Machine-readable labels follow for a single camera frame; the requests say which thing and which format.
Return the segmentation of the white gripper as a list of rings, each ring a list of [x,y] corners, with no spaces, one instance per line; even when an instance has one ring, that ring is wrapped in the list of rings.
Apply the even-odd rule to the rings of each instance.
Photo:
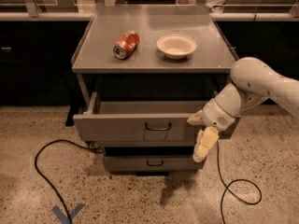
[[[219,132],[227,130],[234,122],[235,118],[228,115],[215,101],[211,99],[205,104],[202,110],[191,115],[187,122],[193,126],[206,126],[197,134],[192,158],[196,162],[202,162],[207,153],[217,143]]]

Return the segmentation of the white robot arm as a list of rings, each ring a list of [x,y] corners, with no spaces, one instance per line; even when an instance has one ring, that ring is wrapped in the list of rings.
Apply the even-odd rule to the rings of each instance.
[[[299,118],[299,81],[284,77],[257,58],[238,60],[230,71],[231,81],[187,122],[202,126],[197,134],[192,158],[205,159],[226,131],[243,112],[271,99],[294,117]]]

